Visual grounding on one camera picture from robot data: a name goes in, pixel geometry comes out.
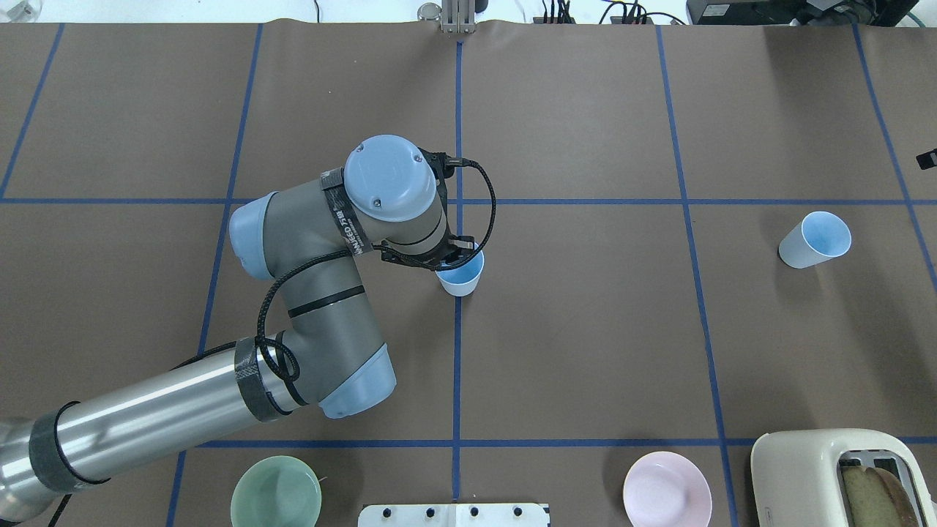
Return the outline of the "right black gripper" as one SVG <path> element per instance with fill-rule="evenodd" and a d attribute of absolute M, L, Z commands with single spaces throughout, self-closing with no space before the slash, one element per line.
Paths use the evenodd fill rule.
<path fill-rule="evenodd" d="M 917 155 L 917 165 L 920 170 L 935 169 L 937 166 L 937 149 L 931 149 L 927 152 Z"/>

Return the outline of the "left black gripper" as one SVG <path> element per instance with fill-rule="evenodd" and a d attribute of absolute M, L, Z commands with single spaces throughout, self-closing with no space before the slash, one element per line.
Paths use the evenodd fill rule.
<path fill-rule="evenodd" d="M 381 241 L 377 250 L 382 261 L 439 271 L 446 267 L 458 267 L 462 261 L 471 259 L 476 250 L 473 236 L 456 236 L 449 226 L 449 200 L 446 180 L 455 175 L 452 158 L 444 152 L 422 150 L 419 156 L 432 171 L 436 197 L 430 210 L 439 213 L 432 221 L 432 231 L 414 242 L 399 242 L 389 238 Z"/>

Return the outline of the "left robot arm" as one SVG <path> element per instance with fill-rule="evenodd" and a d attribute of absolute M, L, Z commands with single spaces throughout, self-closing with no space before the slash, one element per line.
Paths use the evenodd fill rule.
<path fill-rule="evenodd" d="M 354 259 L 438 272 L 479 257 L 489 236 L 456 236 L 448 221 L 446 181 L 466 167 L 482 170 L 378 135 L 342 166 L 235 210 L 232 250 L 271 283 L 254 333 L 134 386 L 3 422 L 2 524 L 307 405 L 345 418 L 388 398 L 395 371 Z"/>

